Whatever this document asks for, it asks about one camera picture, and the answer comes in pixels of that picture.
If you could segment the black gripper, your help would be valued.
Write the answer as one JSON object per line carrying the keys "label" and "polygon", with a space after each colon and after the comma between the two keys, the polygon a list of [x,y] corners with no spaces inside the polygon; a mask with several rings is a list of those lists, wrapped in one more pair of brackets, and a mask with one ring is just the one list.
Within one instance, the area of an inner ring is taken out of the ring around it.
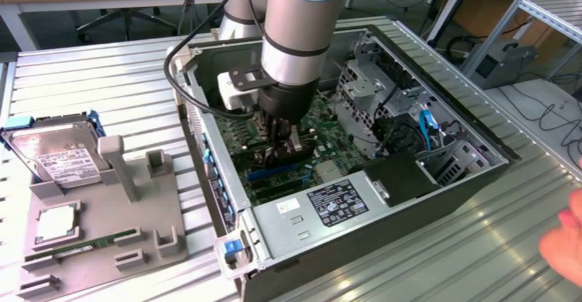
{"label": "black gripper", "polygon": [[317,91],[318,79],[302,85],[286,85],[272,79],[261,80],[257,105],[261,123],[285,121],[297,125],[309,111]]}

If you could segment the person's bare hand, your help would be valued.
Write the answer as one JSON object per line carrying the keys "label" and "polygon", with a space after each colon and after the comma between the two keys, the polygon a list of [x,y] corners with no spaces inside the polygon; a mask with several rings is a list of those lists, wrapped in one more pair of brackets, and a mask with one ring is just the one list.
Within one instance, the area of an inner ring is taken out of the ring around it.
{"label": "person's bare hand", "polygon": [[539,240],[539,253],[549,268],[580,287],[580,189],[569,193],[557,221]]}

